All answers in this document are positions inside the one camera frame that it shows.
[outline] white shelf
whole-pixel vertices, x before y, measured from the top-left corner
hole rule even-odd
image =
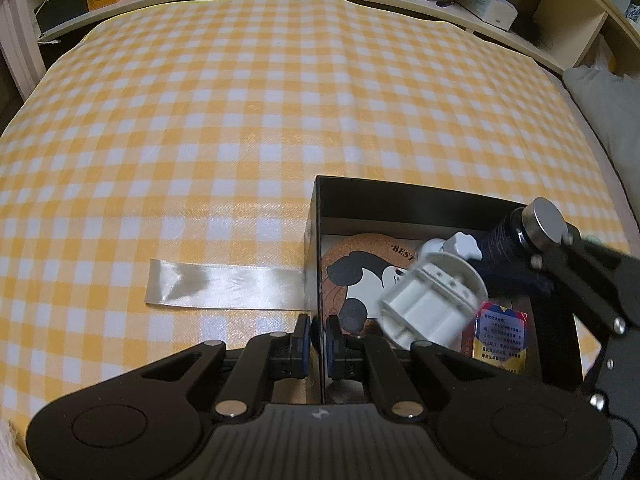
[[[66,34],[67,32],[76,30],[76,28],[110,18],[111,16],[116,16],[117,14],[121,14],[123,12],[174,1],[177,0],[121,0],[116,4],[103,7],[98,10],[92,10],[91,12],[82,14],[81,16],[73,18],[68,22],[62,23],[57,27],[49,29],[47,32],[44,32],[41,35],[40,41],[54,40],[55,38],[58,38],[63,34]],[[428,2],[426,0],[360,1],[383,4],[390,7],[397,7],[399,9],[412,10],[413,12],[419,12],[426,16],[431,16],[440,20],[454,23],[455,25],[466,28],[470,32],[478,32],[480,34],[484,34],[489,38],[498,41],[499,43],[513,48],[514,50],[517,50],[523,54],[531,56],[540,64],[557,73],[561,73],[565,68],[569,68],[568,66],[561,66],[559,63],[557,63],[556,60],[548,52],[545,52],[544,50],[533,46],[531,43],[523,40],[519,36],[516,36],[512,32],[501,30],[500,28],[494,27],[493,25],[489,25],[481,21],[471,12],[464,9],[463,7],[460,7],[457,4],[449,7],[439,7],[435,2]]]

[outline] panda illustration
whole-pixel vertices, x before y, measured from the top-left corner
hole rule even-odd
[[[340,326],[345,332],[359,333],[367,319],[379,316],[378,300],[382,293],[394,286],[406,271],[375,254],[351,251],[329,265],[326,272],[334,285],[346,286],[344,302],[334,304]]]

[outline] cork coaster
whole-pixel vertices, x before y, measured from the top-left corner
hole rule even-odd
[[[353,235],[334,245],[322,257],[322,322],[336,315],[345,333],[382,333],[378,300],[414,259],[411,249],[385,235]]]

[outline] checkered tablecloth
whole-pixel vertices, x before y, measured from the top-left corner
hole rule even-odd
[[[1,415],[23,431],[45,402],[203,339],[290,330],[295,312],[150,307],[148,264],[301,267],[317,174],[543,195],[626,248],[528,57],[343,0],[137,10],[63,56],[0,137]]]

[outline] gray pillow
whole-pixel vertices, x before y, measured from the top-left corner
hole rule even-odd
[[[562,80],[604,146],[640,219],[640,81],[586,66],[565,70]]]

